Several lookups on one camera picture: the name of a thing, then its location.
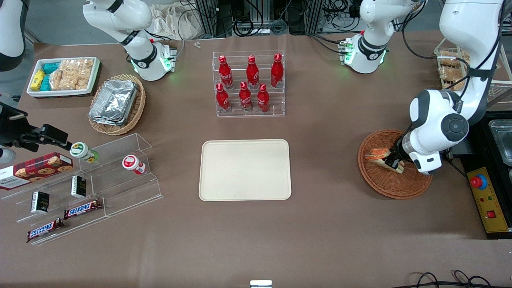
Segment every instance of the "aluminum foil container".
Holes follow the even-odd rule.
[[[89,118],[100,124],[122,126],[128,121],[137,94],[132,81],[109,80],[101,88]]]

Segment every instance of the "brown wicker tray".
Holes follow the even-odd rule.
[[[138,85],[139,89],[137,91],[137,94],[135,95],[136,98],[133,103],[132,110],[130,111],[130,115],[128,117],[128,122],[124,126],[113,126],[113,125],[99,124],[99,123],[93,122],[92,120],[89,119],[89,123],[91,123],[91,126],[94,128],[94,130],[96,130],[98,132],[105,133],[107,135],[112,135],[112,136],[121,135],[121,134],[124,134],[124,133],[130,131],[131,129],[133,129],[133,127],[135,127],[135,125],[139,121],[140,117],[142,116],[142,111],[144,110],[144,105],[146,104],[146,92],[145,92],[144,87],[142,86],[142,83],[140,82],[140,80],[132,75],[126,75],[126,74],[117,75],[108,80],[130,80],[130,81],[137,83],[137,85]],[[94,94],[94,98],[91,102],[91,107],[94,105],[94,102],[98,98],[99,91],[101,90],[101,88],[103,88],[103,85],[105,85],[105,83],[106,83],[106,81],[103,82],[103,84],[101,84],[101,86],[98,88],[98,90]]]
[[[402,135],[402,131],[391,129],[373,132],[361,143],[357,154],[359,170],[366,182],[375,191],[393,199],[417,197],[425,192],[432,182],[432,176],[419,173],[410,162],[404,161],[404,171],[399,174],[365,159],[365,154],[371,148],[391,148]]]

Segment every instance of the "table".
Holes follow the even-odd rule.
[[[42,246],[25,244],[28,227],[15,223],[12,203],[0,203],[0,283],[247,287],[251,279],[271,279],[274,287],[384,288],[415,282],[415,272],[453,280],[450,271],[461,269],[494,285],[511,285],[512,242],[484,240],[467,180],[452,167],[445,164],[430,188],[410,200],[380,196],[359,173],[361,141],[375,130],[404,130],[412,98],[439,87],[435,61],[413,56],[400,36],[369,75],[341,67],[335,53],[305,36],[201,40],[200,50],[187,42],[175,73],[143,82],[146,108],[133,130],[153,145],[150,163],[165,197]],[[408,33],[423,55],[441,39],[439,31]],[[35,60],[98,57],[104,65],[100,83],[134,74],[121,45],[35,48]],[[270,49],[286,53],[286,116],[218,119],[212,52]],[[52,124],[68,132],[70,141],[94,147],[116,137],[90,127],[90,101],[23,95],[19,108],[32,125]],[[289,142],[288,200],[199,199],[205,141],[263,138]],[[40,154],[56,150],[41,146]],[[19,161],[34,156],[18,154]]]

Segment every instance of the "cookie box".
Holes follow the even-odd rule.
[[[98,76],[98,70],[100,67],[100,61],[96,57],[75,57],[75,58],[53,58],[53,59],[41,59],[38,60],[35,64],[34,71],[32,71],[32,76],[30,77],[29,83],[32,83],[37,71],[42,69],[43,65],[46,63],[56,63],[61,62],[62,60],[78,60],[81,58],[92,58],[94,59],[93,68],[91,71],[91,76],[89,76],[89,83],[87,84],[87,88],[80,90],[52,90],[52,91],[34,91],[30,88],[30,85],[27,86],[27,94],[34,98],[64,98],[64,97],[77,97],[77,96],[90,96],[93,91],[94,84],[96,82],[96,77]]]
[[[0,170],[0,189],[11,190],[73,169],[73,161],[53,152]]]

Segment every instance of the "red switch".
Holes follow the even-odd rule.
[[[487,218],[496,218],[496,213],[494,213],[494,210],[487,211]]]
[[[477,174],[470,179],[471,187],[478,190],[484,190],[487,188],[487,179],[482,174]]]

